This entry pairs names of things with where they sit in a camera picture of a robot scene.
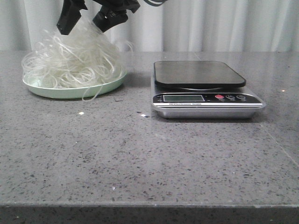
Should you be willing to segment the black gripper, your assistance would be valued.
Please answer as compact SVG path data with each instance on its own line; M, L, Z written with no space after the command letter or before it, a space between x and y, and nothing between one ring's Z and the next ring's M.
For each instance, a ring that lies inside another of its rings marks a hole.
M128 20L127 11L135 13L140 4L137 0L94 0L102 5L93 18L94 25L103 33ZM57 28L62 35L69 35L81 18L80 10L87 10L84 0L64 0Z

